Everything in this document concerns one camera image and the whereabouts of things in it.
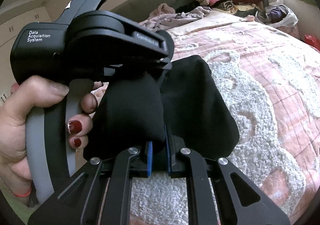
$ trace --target green clothing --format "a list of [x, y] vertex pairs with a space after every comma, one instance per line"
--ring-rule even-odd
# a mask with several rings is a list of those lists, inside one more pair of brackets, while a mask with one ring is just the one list
[[6, 198], [7, 202], [10, 204], [11, 208], [14, 210], [14, 212], [25, 224], [27, 224], [31, 214], [38, 208], [38, 206], [35, 206], [34, 208], [29, 208], [25, 206], [22, 202], [18, 201], [16, 197], [11, 193], [11, 191], [5, 186], [1, 179], [0, 190]]

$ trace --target pink blanket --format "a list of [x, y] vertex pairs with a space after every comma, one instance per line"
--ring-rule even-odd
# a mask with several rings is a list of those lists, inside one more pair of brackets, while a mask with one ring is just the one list
[[[213, 11], [168, 30], [173, 60], [200, 55], [208, 63], [240, 132], [228, 159], [293, 224], [320, 186], [320, 54], [277, 29], [237, 21]], [[131, 225], [188, 224], [183, 183], [157, 174], [132, 188]]]

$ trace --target hand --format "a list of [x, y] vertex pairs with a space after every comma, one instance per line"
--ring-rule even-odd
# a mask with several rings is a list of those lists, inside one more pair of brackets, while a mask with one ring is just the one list
[[[95, 83], [94, 89], [102, 86]], [[0, 108], [0, 178], [14, 194], [30, 191], [31, 173], [26, 155], [26, 116], [34, 107], [50, 107], [62, 99], [69, 88], [39, 76], [32, 76], [20, 86], [12, 85], [11, 95]], [[92, 129], [88, 114], [95, 112], [98, 103], [93, 94], [87, 94], [81, 107], [87, 114], [78, 114], [67, 123], [69, 143], [74, 149], [83, 149], [88, 144], [87, 133]], [[27, 204], [28, 197], [18, 197]]]

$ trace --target metal pivot screw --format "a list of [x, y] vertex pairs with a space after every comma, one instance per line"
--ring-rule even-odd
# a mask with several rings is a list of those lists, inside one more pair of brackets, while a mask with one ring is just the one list
[[139, 152], [139, 150], [137, 148], [129, 148], [128, 149], [128, 152], [132, 155], [136, 154]]
[[219, 158], [218, 162], [219, 162], [220, 164], [226, 165], [226, 164], [228, 163], [228, 159], [222, 157], [222, 158]]
[[90, 159], [91, 164], [99, 164], [100, 163], [100, 158], [98, 157], [93, 157]]
[[191, 150], [189, 148], [181, 148], [180, 152], [184, 155], [189, 155], [191, 153]]

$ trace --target black linkage arm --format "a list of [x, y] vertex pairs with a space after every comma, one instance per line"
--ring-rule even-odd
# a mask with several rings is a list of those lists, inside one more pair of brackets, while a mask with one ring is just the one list
[[[286, 214], [226, 158], [203, 158], [165, 127], [168, 173], [186, 178], [189, 225], [289, 225]], [[93, 157], [32, 215], [28, 225], [129, 225], [132, 178], [147, 178], [152, 143], [115, 159]]]

